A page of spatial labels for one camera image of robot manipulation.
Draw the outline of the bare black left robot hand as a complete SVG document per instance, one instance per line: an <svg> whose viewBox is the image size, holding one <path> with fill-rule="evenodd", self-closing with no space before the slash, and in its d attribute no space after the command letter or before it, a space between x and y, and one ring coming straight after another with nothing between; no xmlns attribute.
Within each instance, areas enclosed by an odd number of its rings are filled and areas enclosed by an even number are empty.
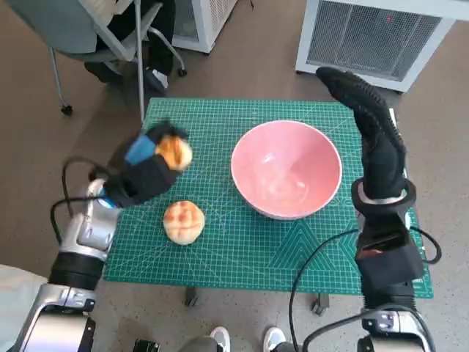
<svg viewBox="0 0 469 352"><path fill-rule="evenodd" d="M104 182L102 195L113 206L127 208L166 193L181 171L172 169L156 148L165 137L186 136L183 129L163 120L127 138L108 162L112 174Z"/></svg>

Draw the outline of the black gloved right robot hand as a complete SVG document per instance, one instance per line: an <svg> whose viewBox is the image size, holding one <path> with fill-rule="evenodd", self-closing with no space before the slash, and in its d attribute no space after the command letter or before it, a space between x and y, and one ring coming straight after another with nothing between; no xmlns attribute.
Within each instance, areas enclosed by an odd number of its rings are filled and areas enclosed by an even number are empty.
<svg viewBox="0 0 469 352"><path fill-rule="evenodd" d="M369 199L400 196L405 188L406 148L386 100L351 72L319 67L316 76L334 99L353 111L362 140L365 195Z"/></svg>

